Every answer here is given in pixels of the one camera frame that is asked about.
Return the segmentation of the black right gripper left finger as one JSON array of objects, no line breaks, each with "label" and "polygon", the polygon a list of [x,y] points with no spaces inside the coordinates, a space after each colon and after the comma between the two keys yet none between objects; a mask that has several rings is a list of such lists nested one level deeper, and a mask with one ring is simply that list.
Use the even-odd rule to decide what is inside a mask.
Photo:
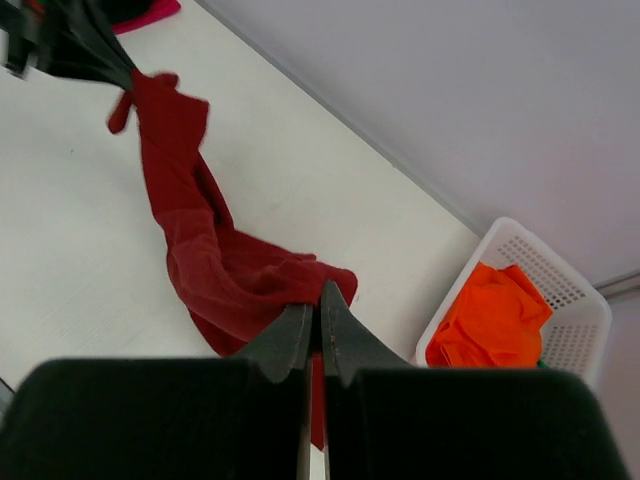
[{"label": "black right gripper left finger", "polygon": [[5,479],[305,479],[313,310],[290,306],[234,356],[59,359],[18,388]]}]

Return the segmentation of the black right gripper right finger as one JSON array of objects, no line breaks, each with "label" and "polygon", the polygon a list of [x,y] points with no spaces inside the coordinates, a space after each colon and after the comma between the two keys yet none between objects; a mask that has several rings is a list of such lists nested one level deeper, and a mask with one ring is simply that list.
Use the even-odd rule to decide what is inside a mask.
[{"label": "black right gripper right finger", "polygon": [[350,312],[320,300],[330,479],[625,479],[598,401],[549,368],[410,365]]}]

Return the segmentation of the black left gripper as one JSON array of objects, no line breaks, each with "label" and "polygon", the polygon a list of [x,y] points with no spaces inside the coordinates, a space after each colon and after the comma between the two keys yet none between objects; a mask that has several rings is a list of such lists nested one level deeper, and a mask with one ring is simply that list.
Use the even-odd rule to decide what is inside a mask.
[{"label": "black left gripper", "polygon": [[48,75],[131,90],[135,64],[117,40],[100,1],[52,1],[55,33],[44,35],[49,1],[1,0],[7,33],[4,66],[25,79],[30,67]]}]

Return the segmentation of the dark red t shirt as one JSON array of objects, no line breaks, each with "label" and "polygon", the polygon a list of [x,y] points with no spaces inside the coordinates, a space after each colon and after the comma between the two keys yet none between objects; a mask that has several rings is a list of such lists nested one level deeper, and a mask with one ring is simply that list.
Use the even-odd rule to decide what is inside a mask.
[{"label": "dark red t shirt", "polygon": [[346,302],[356,275],[238,230],[200,153],[207,101],[177,91],[174,73],[132,73],[107,125],[121,132],[130,112],[139,125],[141,165],[152,215],[167,245],[168,276],[211,348],[229,357],[267,328],[288,305],[317,306],[333,281]]}]

